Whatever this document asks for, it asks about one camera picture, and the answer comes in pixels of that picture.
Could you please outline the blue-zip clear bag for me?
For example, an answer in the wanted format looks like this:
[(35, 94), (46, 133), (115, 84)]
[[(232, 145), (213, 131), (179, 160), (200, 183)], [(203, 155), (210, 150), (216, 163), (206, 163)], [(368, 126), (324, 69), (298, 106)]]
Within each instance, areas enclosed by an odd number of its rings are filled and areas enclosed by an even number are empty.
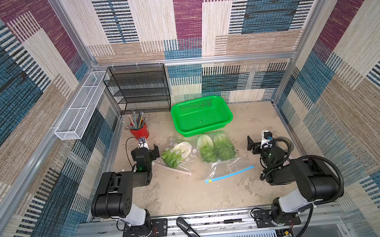
[(199, 135), (197, 147), (204, 163), (207, 184), (254, 169), (248, 159), (240, 156), (232, 140), (223, 131)]

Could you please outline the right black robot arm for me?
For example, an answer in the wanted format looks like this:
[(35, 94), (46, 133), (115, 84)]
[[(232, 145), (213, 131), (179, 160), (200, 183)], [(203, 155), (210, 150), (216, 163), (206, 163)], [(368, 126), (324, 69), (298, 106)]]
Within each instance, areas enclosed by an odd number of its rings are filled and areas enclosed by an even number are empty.
[(299, 224), (298, 214), (316, 205), (334, 202), (344, 194), (344, 179), (337, 166), (329, 159), (305, 155), (291, 159), (292, 141), (273, 137), (263, 132), (262, 140), (247, 138), (247, 149), (260, 156), (263, 167), (260, 180), (271, 186), (296, 183), (297, 188), (286, 196), (273, 200), (270, 209), (252, 209), (257, 226)]

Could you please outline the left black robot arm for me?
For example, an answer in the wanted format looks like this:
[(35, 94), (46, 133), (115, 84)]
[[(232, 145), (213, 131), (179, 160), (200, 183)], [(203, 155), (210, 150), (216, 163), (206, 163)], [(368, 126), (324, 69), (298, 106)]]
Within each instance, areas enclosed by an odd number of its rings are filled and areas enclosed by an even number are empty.
[(158, 146), (131, 151), (135, 167), (131, 171), (102, 174), (91, 203), (91, 215), (102, 219), (124, 222), (123, 237), (150, 237), (156, 235), (148, 210), (133, 204), (133, 189), (148, 186), (153, 176), (152, 162), (160, 157)]

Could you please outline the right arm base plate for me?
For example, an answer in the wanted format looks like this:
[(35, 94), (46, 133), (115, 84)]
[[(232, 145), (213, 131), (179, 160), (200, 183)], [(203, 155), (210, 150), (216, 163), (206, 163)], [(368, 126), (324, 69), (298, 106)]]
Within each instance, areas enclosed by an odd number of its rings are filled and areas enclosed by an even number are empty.
[(302, 222), (298, 213), (276, 213), (271, 210), (252, 209), (250, 212), (251, 217), (255, 221), (258, 228), (273, 228), (278, 226), (295, 226), (300, 225)]

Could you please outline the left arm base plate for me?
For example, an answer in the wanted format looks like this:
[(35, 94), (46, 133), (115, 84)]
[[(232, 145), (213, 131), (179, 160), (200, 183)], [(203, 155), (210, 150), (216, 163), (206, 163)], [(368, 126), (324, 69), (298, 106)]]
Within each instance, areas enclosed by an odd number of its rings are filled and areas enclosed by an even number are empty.
[(168, 232), (168, 219), (154, 219), (145, 221), (141, 226), (125, 225), (123, 229), (123, 237), (165, 237)]

